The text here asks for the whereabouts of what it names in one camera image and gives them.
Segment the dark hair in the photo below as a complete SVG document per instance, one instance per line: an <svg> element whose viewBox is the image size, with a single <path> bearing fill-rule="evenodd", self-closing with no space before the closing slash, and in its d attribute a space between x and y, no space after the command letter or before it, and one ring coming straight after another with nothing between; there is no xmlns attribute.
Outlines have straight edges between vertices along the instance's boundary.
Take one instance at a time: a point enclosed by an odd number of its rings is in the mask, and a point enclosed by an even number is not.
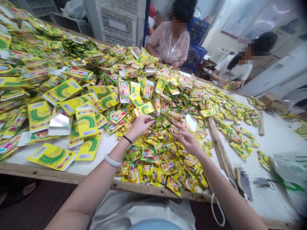
<svg viewBox="0 0 307 230"><path fill-rule="evenodd" d="M182 23L189 23L193 17L197 0L175 0L172 16Z"/></svg>
<svg viewBox="0 0 307 230"><path fill-rule="evenodd" d="M261 34L253 43L248 46L251 48L254 56L267 56L271 49L273 49L277 41L277 34L273 32L265 32ZM229 62L227 69L232 70L239 62L244 53L237 54Z"/></svg>

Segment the blue basket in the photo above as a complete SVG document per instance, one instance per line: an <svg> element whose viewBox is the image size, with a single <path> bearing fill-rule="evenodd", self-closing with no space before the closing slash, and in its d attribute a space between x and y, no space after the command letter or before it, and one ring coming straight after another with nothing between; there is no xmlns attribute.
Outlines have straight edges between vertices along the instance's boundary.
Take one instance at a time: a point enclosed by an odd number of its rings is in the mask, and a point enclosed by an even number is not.
<svg viewBox="0 0 307 230"><path fill-rule="evenodd" d="M193 17L187 27L190 33L190 43L199 45L209 26L210 24L204 20Z"/></svg>
<svg viewBox="0 0 307 230"><path fill-rule="evenodd" d="M185 63L180 67L180 71L185 73L195 73L207 50L199 45L190 44L188 57Z"/></svg>

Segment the black bracelet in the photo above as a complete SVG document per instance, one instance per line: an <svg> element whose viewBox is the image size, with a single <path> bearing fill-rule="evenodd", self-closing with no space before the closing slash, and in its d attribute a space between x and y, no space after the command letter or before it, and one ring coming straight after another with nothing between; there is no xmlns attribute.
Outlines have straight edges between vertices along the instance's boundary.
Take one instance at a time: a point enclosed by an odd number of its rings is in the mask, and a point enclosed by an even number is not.
<svg viewBox="0 0 307 230"><path fill-rule="evenodd" d="M132 144L132 141L131 141L129 138L127 138L125 135L123 135L122 137L126 138L126 139L127 139L127 141L129 141L129 142L130 142L130 144Z"/></svg>

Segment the white bracelet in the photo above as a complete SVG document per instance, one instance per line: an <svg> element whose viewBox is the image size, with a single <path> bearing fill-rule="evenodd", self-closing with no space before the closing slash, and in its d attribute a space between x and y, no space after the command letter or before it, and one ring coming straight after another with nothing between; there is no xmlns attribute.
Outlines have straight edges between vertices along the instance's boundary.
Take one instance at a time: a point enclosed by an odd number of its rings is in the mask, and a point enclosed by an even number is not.
<svg viewBox="0 0 307 230"><path fill-rule="evenodd" d="M110 157L109 157L109 154L105 155L105 161L111 165L112 167L115 167L115 168L118 168L119 166L122 165L121 162L116 162L114 160L112 160Z"/></svg>

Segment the white plastic bag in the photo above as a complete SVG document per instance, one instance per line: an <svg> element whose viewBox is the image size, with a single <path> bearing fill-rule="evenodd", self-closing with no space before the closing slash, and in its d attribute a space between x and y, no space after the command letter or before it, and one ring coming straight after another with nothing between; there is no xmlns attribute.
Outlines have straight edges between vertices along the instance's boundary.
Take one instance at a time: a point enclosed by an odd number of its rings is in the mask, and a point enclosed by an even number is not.
<svg viewBox="0 0 307 230"><path fill-rule="evenodd" d="M71 0L66 3L65 10L72 18L82 19L86 16L83 0Z"/></svg>
<svg viewBox="0 0 307 230"><path fill-rule="evenodd" d="M271 164L281 177L291 204L307 217L307 151L274 154Z"/></svg>

